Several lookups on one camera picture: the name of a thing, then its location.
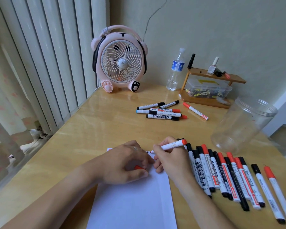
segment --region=fan ear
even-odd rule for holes
[[[96,50],[96,46],[101,41],[101,39],[102,39],[101,37],[97,37],[97,38],[92,39],[92,42],[91,42],[91,49],[92,49],[92,51]]]
[[[145,55],[147,55],[147,53],[148,53],[148,48],[147,48],[146,43],[145,43],[145,42],[141,42],[141,45],[142,45],[142,47],[144,48]]]

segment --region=forearm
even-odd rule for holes
[[[59,228],[73,207],[96,184],[96,179],[87,180],[82,166],[76,168],[2,228]]]
[[[180,193],[187,201],[201,229],[228,229],[235,225],[217,208],[209,196],[198,185],[194,177],[187,177],[177,183]]]

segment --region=wooden rack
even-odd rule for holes
[[[230,108],[229,105],[221,104],[216,99],[202,98],[202,97],[190,97],[187,94],[187,92],[184,90],[184,87],[186,85],[186,82],[187,82],[189,75],[197,75],[197,76],[208,77],[208,78],[212,78],[212,79],[229,81],[229,84],[228,84],[229,86],[231,86],[231,84],[233,82],[241,83],[241,84],[246,83],[246,80],[242,79],[238,75],[229,74],[231,77],[230,77],[230,79],[227,79],[224,75],[222,75],[221,77],[217,77],[215,75],[209,75],[209,74],[207,74],[207,71],[208,70],[194,68],[194,67],[192,67],[191,69],[188,69],[188,72],[186,74],[183,86],[181,89],[179,89],[179,94],[181,95],[181,100],[185,101],[185,102],[194,103],[194,104],[203,104],[203,105],[208,105],[208,106],[213,106],[213,107],[218,107],[218,108],[229,109]]]

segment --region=fan paw feet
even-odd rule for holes
[[[105,80],[104,82],[102,82],[102,87],[106,92],[112,92],[113,90],[112,84],[109,80]]]
[[[138,81],[134,81],[131,85],[131,91],[136,92],[139,89],[140,83]]]

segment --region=plastic storage box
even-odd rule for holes
[[[191,97],[216,99],[219,96],[224,99],[231,90],[225,81],[206,77],[189,77],[185,85],[185,91]]]

